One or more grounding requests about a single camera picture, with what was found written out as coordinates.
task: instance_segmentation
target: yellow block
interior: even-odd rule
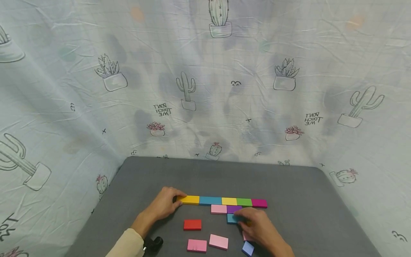
[[[237,205],[237,198],[221,198],[222,205]]]
[[[200,203],[200,197],[196,195],[187,195],[186,197],[177,197],[177,201],[181,201],[183,204],[198,205]]]

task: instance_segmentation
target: wooden block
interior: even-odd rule
[[[184,220],[184,230],[201,230],[201,220]]]
[[[187,195],[186,197],[177,197],[177,201],[181,201],[183,204],[198,205],[200,203],[200,197],[196,195]]]
[[[238,210],[240,210],[240,209],[242,209],[241,206],[238,206],[238,205],[228,205],[228,206],[227,206],[227,213],[234,213],[235,211],[238,211]]]
[[[253,203],[251,202],[251,199],[248,198],[237,198],[237,205],[241,205],[241,206],[253,206]]]
[[[267,208],[267,201],[264,199],[251,199],[254,208]]]
[[[237,198],[223,197],[221,198],[221,202],[223,205],[237,205]]]
[[[227,224],[237,224],[239,221],[245,221],[241,216],[234,216],[234,214],[227,213]]]
[[[250,238],[250,236],[243,230],[243,232],[242,232],[242,240],[243,241],[249,241],[249,242],[252,242],[252,241],[254,241],[254,240],[252,240],[251,238]]]
[[[200,196],[200,205],[222,205],[221,197]]]
[[[229,248],[229,239],[226,237],[211,234],[208,245],[227,250]]]
[[[211,214],[227,214],[227,205],[211,205]]]
[[[242,252],[245,253],[248,257],[251,257],[251,255],[253,255],[254,252],[254,246],[245,241],[242,247]]]
[[[207,252],[207,240],[188,239],[187,251]]]

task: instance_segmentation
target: left hand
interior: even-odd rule
[[[163,187],[150,205],[137,216],[131,228],[145,238],[156,221],[168,217],[182,205],[181,201],[173,203],[175,196],[186,197],[187,195],[178,189]]]

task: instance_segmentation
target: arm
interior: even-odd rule
[[[131,228],[124,231],[106,257],[142,257],[143,240],[153,224],[168,217],[182,205],[181,201],[173,203],[177,195],[187,196],[175,188],[163,187],[153,202],[137,216]]]
[[[234,215],[243,216],[251,221],[249,226],[244,222],[238,224],[274,257],[295,257],[291,247],[284,241],[264,211],[248,207],[236,211]]]

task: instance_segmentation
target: hand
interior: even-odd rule
[[[251,223],[238,224],[258,244],[267,248],[275,257],[294,257],[291,247],[284,241],[264,211],[252,207],[243,208],[234,213],[243,216]]]
[[[178,189],[163,187],[150,205],[137,216],[131,228],[145,238],[156,221],[168,217],[182,205],[181,201],[173,203],[175,196],[185,197],[187,195]]]

